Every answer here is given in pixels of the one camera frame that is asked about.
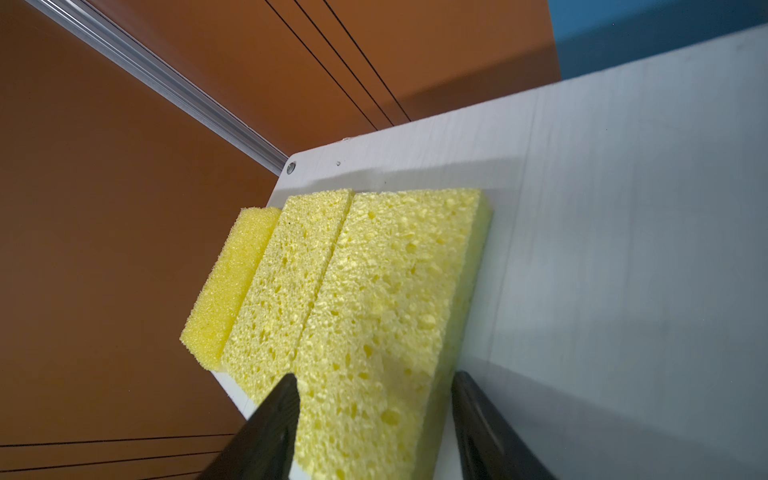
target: white plastic surface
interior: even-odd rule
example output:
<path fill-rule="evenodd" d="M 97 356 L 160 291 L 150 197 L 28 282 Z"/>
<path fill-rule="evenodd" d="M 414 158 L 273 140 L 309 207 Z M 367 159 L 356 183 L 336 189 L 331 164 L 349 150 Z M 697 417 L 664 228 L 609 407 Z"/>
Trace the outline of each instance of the white plastic surface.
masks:
<path fill-rule="evenodd" d="M 486 189 L 459 367 L 560 480 L 768 475 L 768 27 L 290 162 L 270 205 Z"/>

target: black line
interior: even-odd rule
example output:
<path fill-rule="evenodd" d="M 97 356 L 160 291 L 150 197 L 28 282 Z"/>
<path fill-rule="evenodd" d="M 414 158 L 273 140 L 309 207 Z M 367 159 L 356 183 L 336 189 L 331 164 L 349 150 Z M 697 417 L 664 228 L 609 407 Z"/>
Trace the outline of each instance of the black line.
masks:
<path fill-rule="evenodd" d="M 139 460 L 155 460 L 157 458 L 189 457 L 192 455 L 207 455 L 215 452 L 177 453 L 176 455 L 161 455 L 159 457 L 126 458 L 125 460 L 105 460 L 103 462 L 72 463 L 70 465 L 52 465 L 50 467 L 14 468 L 13 470 L 0 470 L 0 473 L 30 472 L 32 470 L 50 470 L 52 468 L 84 467 L 86 465 L 103 465 L 105 463 L 138 462 Z"/>
<path fill-rule="evenodd" d="M 352 97 L 350 97 L 350 96 L 349 96 L 349 94 L 348 94 L 348 93 L 346 93 L 346 90 L 344 90 L 344 87 L 342 87 L 342 86 L 341 86 L 341 84 L 340 84 L 340 83 L 339 83 L 339 82 L 338 82 L 338 81 L 337 81 L 337 80 L 336 80 L 336 79 L 333 77 L 333 75 L 331 75 L 331 72 L 329 72 L 329 71 L 328 71 L 328 69 L 326 68 L 326 66 L 325 66 L 325 65 L 323 65 L 323 63 L 320 61 L 320 59 L 319 59 L 319 58 L 317 58 L 317 57 L 315 56 L 315 54 L 314 54 L 314 53 L 312 53 L 312 51 L 310 50 L 310 48 L 306 46 L 306 43 L 304 43 L 304 40 L 302 40 L 302 39 L 301 39 L 301 37 L 300 37 L 299 35 L 297 35 L 297 34 L 296 34 L 296 32 L 294 32 L 294 31 L 293 31 L 293 29 L 290 27 L 290 25 L 288 25 L 288 22 L 286 22 L 286 21 L 285 21 L 285 18 L 283 18 L 282 16 L 280 16 L 280 14 L 279 14 L 279 13 L 277 13 L 277 10 L 275 10 L 275 8 L 272 6 L 272 4 L 270 3 L 270 0 L 264 0 L 264 1 L 266 2 L 266 4 L 267 4 L 267 5 L 269 5 L 269 6 L 270 6 L 270 8 L 272 9 L 272 11 L 273 11 L 273 12 L 275 12 L 275 15 L 277 15 L 277 16 L 280 18 L 280 20 L 282 20 L 282 21 L 283 21 L 283 23 L 286 25 L 286 27 L 288 27 L 288 29 L 291 31 L 291 33 L 293 33 L 293 35 L 294 35 L 296 38 L 298 38 L 298 39 L 299 39 L 299 41 L 301 42 L 301 45 L 304 45 L 304 48 L 306 48 L 306 50 L 307 50 L 307 51 L 310 53 L 310 55 L 312 55 L 312 56 L 315 58 L 315 60 L 317 60 L 317 63 L 319 63 L 319 64 L 320 64 L 320 66 L 321 66 L 321 67 L 323 67 L 323 70 L 325 70 L 325 71 L 326 71 L 326 73 L 327 73 L 327 74 L 328 74 L 328 75 L 329 75 L 329 76 L 330 76 L 330 77 L 333 79 L 333 81 L 335 81 L 335 82 L 336 82 L 336 84 L 337 84 L 337 85 L 339 85 L 339 88 L 341 88 L 341 91 L 343 91 L 343 92 L 344 92 L 344 95 L 346 95 L 346 97 L 349 99 L 349 101 L 351 101 L 351 102 L 352 102 L 352 103 L 353 103 L 353 104 L 354 104 L 354 105 L 357 107 L 357 109 L 358 109 L 358 110 L 360 110 L 360 113 L 363 115 L 363 117 L 365 117 L 365 118 L 366 118 L 366 120 L 368 121 L 368 123 L 370 123 L 370 124 L 371 124 L 371 127 L 373 127 L 373 128 L 374 128 L 374 130 L 378 130 L 378 128 L 376 128 L 376 126 L 375 126 L 375 125 L 373 124 L 373 122 L 371 121 L 371 119 L 370 119 L 370 118 L 368 118 L 368 115 L 366 115 L 366 113 L 365 113 L 364 111 L 362 111 L 362 108 L 360 108 L 360 106 L 359 106 L 358 104 L 356 104 L 356 103 L 355 103 L 355 101 L 352 99 Z"/>
<path fill-rule="evenodd" d="M 15 445 L 0 445 L 0 449 L 7 447 L 42 447 L 45 445 L 74 445 L 77 443 L 107 443 L 107 442 L 134 442 L 136 440 L 168 440 L 168 439 L 196 439 L 200 437 L 224 437 L 234 433 L 212 433 L 210 435 L 179 435 L 175 437 L 147 437 L 145 439 L 114 439 L 114 440 L 81 440 L 80 442 L 47 442 L 47 443 L 17 443 Z"/>
<path fill-rule="evenodd" d="M 395 101 L 395 103 L 397 103 L 397 106 L 400 107 L 400 110 L 402 111 L 402 114 L 404 114 L 406 116 L 408 121 L 411 121 L 411 118 L 408 116 L 408 112 L 406 112 L 405 108 L 402 107 L 400 102 L 397 100 L 397 97 L 395 96 L 395 94 L 393 94 L 392 91 L 389 90 L 389 87 L 386 86 L 386 83 L 384 82 L 384 79 L 382 78 L 381 75 L 379 75 L 379 72 L 377 72 L 376 69 L 373 67 L 373 64 L 371 63 L 371 61 L 368 59 L 368 57 L 366 57 L 366 54 L 362 52 L 362 48 L 360 48 L 360 45 L 358 45 L 357 42 L 355 41 L 355 39 L 352 38 L 352 34 L 349 33 L 349 30 L 346 29 L 346 27 L 344 26 L 344 24 L 341 21 L 341 18 L 339 18 L 339 16 L 336 14 L 336 12 L 333 11 L 333 8 L 331 8 L 331 6 L 328 5 L 328 1 L 327 0 L 323 0 L 323 3 L 326 4 L 326 7 L 328 7 L 328 9 L 331 11 L 331 13 L 333 13 L 333 16 L 336 17 L 336 21 L 339 22 L 339 25 L 341 25 L 341 28 L 343 28 L 344 31 L 346 32 L 346 35 L 349 37 L 349 40 L 352 40 L 352 43 L 355 44 L 355 46 L 359 50 L 359 52 L 362 55 L 362 57 L 365 58 L 365 60 L 368 62 L 368 65 L 371 66 L 371 69 L 373 70 L 373 73 L 375 73 L 376 76 L 379 77 L 379 80 L 382 82 L 382 85 L 384 85 L 384 88 L 386 88 L 386 90 L 389 92 L 389 94 L 392 95 L 392 99 Z"/>
<path fill-rule="evenodd" d="M 295 3 L 295 4 L 296 4 L 296 6 L 297 6 L 297 7 L 299 7 L 299 10 L 301 10 L 301 12 L 304 14 L 304 16 L 306 17 L 306 19 L 307 19 L 307 20 L 309 20 L 309 21 L 312 23 L 312 26 L 315 28 L 315 30 L 317 30 L 317 33 L 319 33 L 319 34 L 320 34 L 320 36 L 322 36 L 322 37 L 323 37 L 323 40 L 325 40 L 325 41 L 326 41 L 326 43 L 328 44 L 328 46 L 329 46 L 329 47 L 331 47 L 331 49 L 333 50 L 333 53 L 335 53 L 335 54 L 336 54 L 336 56 L 337 56 L 337 57 L 339 57 L 339 60 L 341 60 L 341 62 L 342 62 L 342 63 L 344 64 L 344 66 L 346 67 L 346 69 L 347 69 L 347 70 L 349 70 L 349 73 L 351 73 L 351 74 L 352 74 L 352 76 L 355 78 L 355 80 L 357 80 L 357 83 L 359 83 L 359 84 L 360 84 L 360 86 L 362 87 L 362 89 L 366 91 L 366 93 L 368 94 L 368 96 L 371 98 L 371 101 L 372 101 L 372 102 L 373 102 L 373 103 L 376 105 L 376 107 L 379 107 L 379 110 L 382 112 L 382 114 L 383 114 L 383 115 L 384 115 L 384 117 L 387 119 L 387 121 L 389 122 L 389 124 L 390 124 L 390 125 L 392 125 L 392 126 L 394 127 L 394 126 L 395 126 L 395 124 L 392 122 L 392 120 L 391 120 L 391 119 L 389 118 L 389 116 L 386 114 L 386 112 L 384 111 L 384 109 L 381 107 L 381 105 L 379 105 L 379 103 L 376 101 L 376 99 L 373 97 L 373 95 L 371 95 L 371 92 L 369 92 L 369 91 L 368 91 L 368 89 L 366 88 L 366 86 L 362 84 L 362 82 L 360 81 L 360 79 L 359 79 L 359 78 L 357 78 L 357 75 L 355 75 L 355 72 L 354 72 L 354 71 L 352 71 L 352 69 L 349 67 L 349 65 L 347 65 L 347 64 L 346 64 L 346 62 L 344 61 L 344 58 L 342 58 L 342 56 L 339 54 L 339 52 L 338 52 L 338 51 L 337 51 L 337 50 L 336 50 L 336 49 L 333 47 L 333 45 L 331 45 L 331 42 L 328 40 L 328 38 L 326 38 L 325 34 L 323 34 L 323 32 L 322 32 L 322 31 L 321 31 L 321 30 L 320 30 L 320 29 L 317 27 L 317 25 L 315 24 L 315 21 L 314 21 L 314 20 L 312 20 L 312 18 L 311 18 L 311 17 L 310 17 L 310 16 L 309 16 L 309 15 L 308 15 L 308 14 L 307 14 L 305 11 L 304 11 L 304 8 L 303 8 L 303 7 L 301 6 L 301 4 L 299 3 L 299 0 L 293 0 L 293 3 Z"/>
<path fill-rule="evenodd" d="M 139 478 L 139 480 L 157 480 L 158 478 L 181 477 L 182 475 L 194 475 L 196 473 L 201 473 L 201 472 L 202 470 L 200 470 L 199 472 L 174 473 L 173 475 L 162 475 L 160 477 Z"/>

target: yellow sponge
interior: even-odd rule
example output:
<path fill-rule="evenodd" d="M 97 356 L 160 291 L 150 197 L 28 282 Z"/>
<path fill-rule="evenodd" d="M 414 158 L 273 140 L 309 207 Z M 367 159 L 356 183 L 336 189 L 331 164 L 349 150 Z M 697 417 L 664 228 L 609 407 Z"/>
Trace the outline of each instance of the yellow sponge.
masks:
<path fill-rule="evenodd" d="M 242 209 L 197 296 L 180 340 L 205 369 L 220 369 L 224 343 L 279 217 L 277 208 Z"/>
<path fill-rule="evenodd" d="M 283 208 L 222 357 L 256 404 L 291 370 L 353 194 L 299 195 Z"/>
<path fill-rule="evenodd" d="M 480 190 L 354 197 L 294 363 L 313 478 L 432 477 L 491 215 Z"/>

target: porous sponge surface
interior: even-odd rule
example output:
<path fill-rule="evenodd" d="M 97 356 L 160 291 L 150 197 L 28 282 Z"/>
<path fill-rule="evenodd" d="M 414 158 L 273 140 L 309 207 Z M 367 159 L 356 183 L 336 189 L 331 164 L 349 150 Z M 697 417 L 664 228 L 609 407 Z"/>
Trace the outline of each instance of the porous sponge surface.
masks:
<path fill-rule="evenodd" d="M 355 196 L 294 364 L 313 478 L 431 478 L 490 218 L 480 190 Z"/>
<path fill-rule="evenodd" d="M 224 344 L 279 217 L 277 208 L 242 209 L 197 296 L 180 340 L 205 369 L 220 370 Z"/>
<path fill-rule="evenodd" d="M 337 190 L 286 201 L 222 357 L 256 404 L 291 371 L 353 194 Z"/>

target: cellulose sponge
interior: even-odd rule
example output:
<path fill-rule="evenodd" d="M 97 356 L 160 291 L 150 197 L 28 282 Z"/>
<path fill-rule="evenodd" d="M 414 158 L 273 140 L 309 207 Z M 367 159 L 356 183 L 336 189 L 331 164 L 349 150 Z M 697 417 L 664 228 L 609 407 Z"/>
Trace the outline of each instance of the cellulose sponge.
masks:
<path fill-rule="evenodd" d="M 313 478 L 432 477 L 491 215 L 480 190 L 354 197 L 293 366 Z"/>
<path fill-rule="evenodd" d="M 279 217 L 277 208 L 242 209 L 197 296 L 180 340 L 205 369 L 220 370 L 224 343 Z"/>
<path fill-rule="evenodd" d="M 257 405 L 291 371 L 353 194 L 338 190 L 286 201 L 222 357 Z"/>

